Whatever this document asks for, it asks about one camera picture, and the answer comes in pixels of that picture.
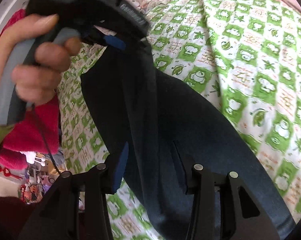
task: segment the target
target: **metal rivet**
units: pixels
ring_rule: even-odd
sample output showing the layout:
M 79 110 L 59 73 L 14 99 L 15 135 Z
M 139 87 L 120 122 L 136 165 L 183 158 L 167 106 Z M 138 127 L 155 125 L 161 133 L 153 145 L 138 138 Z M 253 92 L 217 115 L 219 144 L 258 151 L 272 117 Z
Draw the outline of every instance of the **metal rivet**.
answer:
M 62 177 L 62 178 L 68 178 L 70 175 L 71 175 L 71 172 L 70 172 L 70 171 L 64 171 L 64 172 L 61 174 L 61 177 Z
M 203 168 L 204 168 L 204 167 L 203 167 L 201 164 L 195 164 L 195 165 L 194 165 L 194 169 L 195 169 L 196 171 L 201 171 Z
M 106 168 L 106 164 L 105 163 L 99 163 L 96 166 L 97 170 L 104 170 Z
M 229 173 L 229 175 L 230 175 L 230 177 L 232 177 L 233 179 L 238 178 L 238 173 L 237 173 L 236 171 L 231 171 L 231 172 Z

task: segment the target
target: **gray handle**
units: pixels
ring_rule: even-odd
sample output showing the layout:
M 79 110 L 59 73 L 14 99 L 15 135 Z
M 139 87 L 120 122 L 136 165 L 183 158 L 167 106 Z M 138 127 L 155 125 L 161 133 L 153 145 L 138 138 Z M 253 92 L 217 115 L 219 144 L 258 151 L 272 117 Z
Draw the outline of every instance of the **gray handle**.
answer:
M 12 82 L 11 74 L 18 64 L 34 65 L 34 54 L 36 48 L 45 41 L 53 41 L 55 44 L 63 44 L 72 37 L 80 37 L 77 30 L 63 28 L 60 32 L 54 31 L 40 36 L 36 39 L 22 41 L 15 45 L 12 50 L 0 81 L 0 125 L 11 125 L 24 119 L 26 102 L 18 98 L 15 84 Z

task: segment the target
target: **fingernail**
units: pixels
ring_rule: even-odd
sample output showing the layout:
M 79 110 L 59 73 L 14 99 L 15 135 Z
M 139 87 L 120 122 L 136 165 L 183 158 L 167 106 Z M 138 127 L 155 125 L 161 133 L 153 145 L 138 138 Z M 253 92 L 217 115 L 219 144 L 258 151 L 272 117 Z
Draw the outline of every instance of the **fingernail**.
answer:
M 49 16 L 47 16 L 47 17 L 40 18 L 35 24 L 36 24 L 36 25 L 47 25 L 47 24 L 50 23 L 52 20 L 54 20 L 56 17 L 58 17 L 57 14 L 49 15 Z

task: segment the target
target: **gray rubber grip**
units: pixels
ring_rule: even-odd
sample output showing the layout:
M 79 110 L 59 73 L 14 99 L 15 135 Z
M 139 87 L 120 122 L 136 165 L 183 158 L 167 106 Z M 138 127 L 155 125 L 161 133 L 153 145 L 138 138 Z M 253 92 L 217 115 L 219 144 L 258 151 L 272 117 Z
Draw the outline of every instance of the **gray rubber grip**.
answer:
M 62 45 L 66 40 L 72 37 L 80 37 L 80 33 L 71 28 L 63 28 L 56 36 L 53 43 Z M 0 80 L 0 125 L 10 125 L 21 121 L 16 120 L 16 122 L 14 122 L 8 118 L 9 113 L 14 111 L 12 100 L 14 94 L 16 94 L 15 84 L 12 82 L 11 75 L 15 66 L 24 63 L 34 42 L 35 39 L 31 39 L 16 44 L 6 62 L 2 78 Z

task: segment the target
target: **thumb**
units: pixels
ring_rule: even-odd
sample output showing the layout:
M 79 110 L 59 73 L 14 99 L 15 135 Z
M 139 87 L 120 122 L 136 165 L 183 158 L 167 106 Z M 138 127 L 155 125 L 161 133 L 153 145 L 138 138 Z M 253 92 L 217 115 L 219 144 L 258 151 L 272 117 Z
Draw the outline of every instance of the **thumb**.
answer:
M 43 17 L 33 14 L 19 20 L 3 32 L 0 37 L 0 78 L 14 46 L 18 42 L 48 33 L 56 25 L 58 19 L 58 15 Z

